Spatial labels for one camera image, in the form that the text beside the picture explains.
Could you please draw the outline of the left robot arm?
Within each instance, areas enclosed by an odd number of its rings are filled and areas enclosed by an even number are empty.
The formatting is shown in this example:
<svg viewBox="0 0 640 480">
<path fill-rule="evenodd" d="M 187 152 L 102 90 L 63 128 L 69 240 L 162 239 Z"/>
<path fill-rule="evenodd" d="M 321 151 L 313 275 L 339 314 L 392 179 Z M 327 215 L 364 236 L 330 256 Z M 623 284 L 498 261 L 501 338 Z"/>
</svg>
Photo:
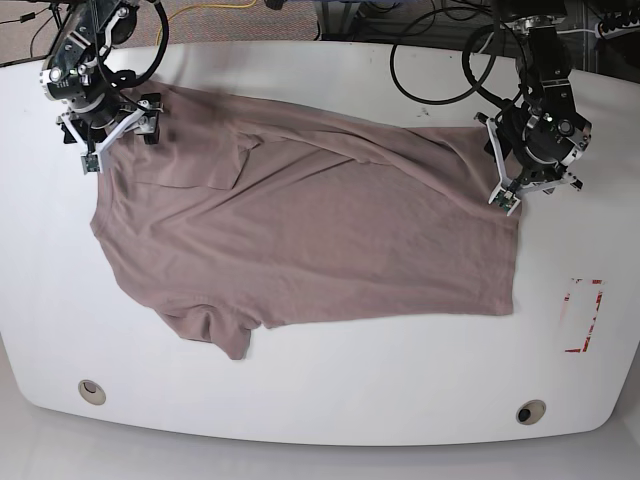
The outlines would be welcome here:
<svg viewBox="0 0 640 480">
<path fill-rule="evenodd" d="M 489 201 L 512 214 L 524 195 L 550 194 L 569 184 L 581 189 L 582 182 L 570 166 L 586 152 L 592 139 L 592 124 L 576 109 L 569 76 L 570 52 L 560 38 L 557 25 L 567 15 L 562 1 L 493 1 L 489 6 L 462 2 L 459 11 L 471 11 L 490 19 L 473 31 L 464 45 L 461 65 L 470 87 L 437 105 L 457 103 L 479 94 L 497 107 L 489 117 L 477 114 L 488 133 L 486 149 L 494 158 L 499 181 Z M 489 59 L 480 77 L 474 76 L 470 57 L 480 38 L 493 41 L 511 36 L 520 50 L 516 59 L 518 92 L 503 99 L 485 89 L 484 83 L 496 62 Z"/>
</svg>

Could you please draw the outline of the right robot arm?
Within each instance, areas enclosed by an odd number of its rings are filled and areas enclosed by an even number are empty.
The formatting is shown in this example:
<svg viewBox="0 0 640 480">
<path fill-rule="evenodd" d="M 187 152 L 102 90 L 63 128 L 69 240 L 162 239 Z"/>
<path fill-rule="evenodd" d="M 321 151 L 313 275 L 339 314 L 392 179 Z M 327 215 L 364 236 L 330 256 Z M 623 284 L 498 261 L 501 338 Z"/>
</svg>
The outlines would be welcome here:
<svg viewBox="0 0 640 480">
<path fill-rule="evenodd" d="M 39 83 L 45 96 L 66 110 L 56 119 L 67 145 L 81 148 L 83 172 L 108 168 L 108 150 L 132 132 L 147 145 L 159 142 L 162 96 L 147 93 L 134 100 L 128 90 L 151 79 L 164 58 L 169 40 L 169 19 L 159 1 L 151 3 L 160 20 L 160 40 L 151 65 L 141 74 L 113 71 L 106 59 L 137 26 L 137 1 L 71 1 L 45 58 Z"/>
</svg>

